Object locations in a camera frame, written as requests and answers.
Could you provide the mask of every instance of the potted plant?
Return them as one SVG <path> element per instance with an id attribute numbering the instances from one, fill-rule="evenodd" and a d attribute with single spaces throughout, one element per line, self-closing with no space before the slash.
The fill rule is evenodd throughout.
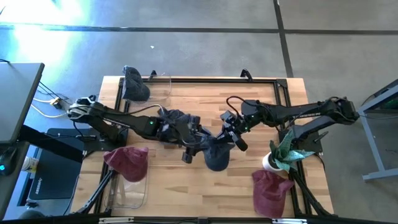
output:
<path id="1" fill-rule="evenodd" d="M 314 154 L 314 152 L 293 149 L 293 136 L 293 131 L 290 130 L 278 146 L 275 146 L 272 140 L 270 141 L 271 152 L 262 159 L 262 165 L 265 170 L 271 172 L 286 170 L 289 172 L 290 168 L 297 169 L 294 165 L 295 162 Z"/>

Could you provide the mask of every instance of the white flower pot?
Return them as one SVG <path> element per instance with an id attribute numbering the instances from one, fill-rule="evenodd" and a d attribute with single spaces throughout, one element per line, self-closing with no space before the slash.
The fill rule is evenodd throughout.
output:
<path id="1" fill-rule="evenodd" d="M 268 171 L 274 172 L 274 173 L 278 173 L 278 172 L 282 171 L 283 169 L 274 168 L 274 167 L 272 167 L 272 166 L 269 164 L 269 160 L 271 159 L 270 156 L 271 156 L 271 152 L 268 153 L 266 156 L 264 156 L 264 158 L 262 158 L 262 166 L 263 166 L 263 168 L 264 168 L 265 170 L 268 170 Z"/>

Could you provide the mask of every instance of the concrete floor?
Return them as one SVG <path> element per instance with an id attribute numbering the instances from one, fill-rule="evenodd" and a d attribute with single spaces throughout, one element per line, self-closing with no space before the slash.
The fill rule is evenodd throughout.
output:
<path id="1" fill-rule="evenodd" d="M 398 29 L 393 0 L 280 0 L 286 29 Z M 9 5 L 0 22 L 74 26 L 222 27 L 275 29 L 271 0 L 64 0 Z M 397 78 L 398 36 L 287 35 L 294 77 L 305 80 L 310 101 L 347 96 L 357 107 Z M 286 77 L 278 34 L 56 32 L 19 27 L 0 30 L 0 58 L 44 62 L 42 81 L 71 98 L 97 94 L 104 75 L 123 65 L 142 73 Z M 42 109 L 57 114 L 51 108 Z M 46 131 L 70 128 L 66 118 L 45 119 L 30 110 L 26 123 Z M 377 170 L 361 123 L 334 125 L 322 139 L 326 176 L 335 213 L 386 222 L 398 220 L 398 177 L 364 183 Z M 398 154 L 389 158 L 397 161 Z M 44 206 L 59 215 L 66 201 Z M 7 212 L 15 218 L 21 210 Z"/>

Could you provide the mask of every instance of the red cap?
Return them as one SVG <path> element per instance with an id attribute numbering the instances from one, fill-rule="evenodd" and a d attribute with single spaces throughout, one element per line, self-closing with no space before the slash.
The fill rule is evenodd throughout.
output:
<path id="1" fill-rule="evenodd" d="M 286 192 L 293 187 L 294 181 L 286 180 L 267 170 L 257 170 L 252 173 L 252 177 L 255 211 L 269 218 L 282 217 Z"/>
<path id="2" fill-rule="evenodd" d="M 104 153 L 107 165 L 118 171 L 126 180 L 138 182 L 147 175 L 148 148 L 120 147 Z"/>

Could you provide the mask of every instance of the desk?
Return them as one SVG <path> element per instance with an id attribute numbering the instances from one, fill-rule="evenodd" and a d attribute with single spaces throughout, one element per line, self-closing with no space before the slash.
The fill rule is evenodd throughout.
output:
<path id="1" fill-rule="evenodd" d="M 99 100 L 108 107 L 112 108 L 115 104 L 119 79 L 103 79 Z M 287 84 L 292 105 L 308 103 L 302 78 L 288 78 Z M 222 125 L 220 114 L 231 110 L 225 103 L 225 99 L 231 95 L 276 104 L 274 87 L 266 83 L 173 83 L 171 96 L 164 106 L 200 116 L 201 124 L 213 134 L 218 134 Z M 240 108 L 240 101 L 230 102 Z M 146 111 L 146 115 L 155 115 L 155 110 Z M 297 124 L 306 122 L 308 119 L 300 119 Z M 231 151 L 228 168 L 222 172 L 212 172 L 205 165 L 203 153 L 198 153 L 192 164 L 185 164 L 181 161 L 184 148 L 170 149 L 170 146 L 159 142 L 142 139 L 130 130 L 127 145 L 146 146 L 150 150 L 147 200 L 135 210 L 113 209 L 112 216 L 260 217 L 253 209 L 251 174 L 262 169 L 261 161 L 269 152 L 269 140 L 277 141 L 277 138 L 274 128 L 256 126 L 243 136 L 249 149 L 242 152 L 235 147 Z M 102 165 L 103 152 L 95 152 L 83 161 L 72 212 L 82 207 L 97 188 Z M 310 156 L 303 161 L 303 166 L 308 188 L 323 207 L 333 213 L 321 162 L 315 156 Z M 303 211 L 299 188 L 298 200 Z M 294 217 L 290 193 L 286 197 L 283 216 Z"/>

